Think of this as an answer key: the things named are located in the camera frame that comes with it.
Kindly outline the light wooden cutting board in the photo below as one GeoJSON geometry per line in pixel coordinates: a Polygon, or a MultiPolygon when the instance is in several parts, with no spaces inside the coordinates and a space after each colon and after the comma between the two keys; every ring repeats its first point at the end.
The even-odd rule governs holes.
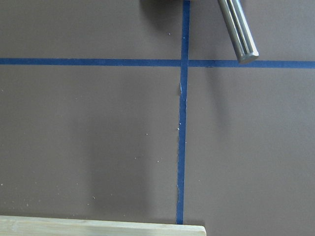
{"type": "Polygon", "coordinates": [[[58,219],[0,217],[2,236],[205,236],[203,226],[58,219]]]}

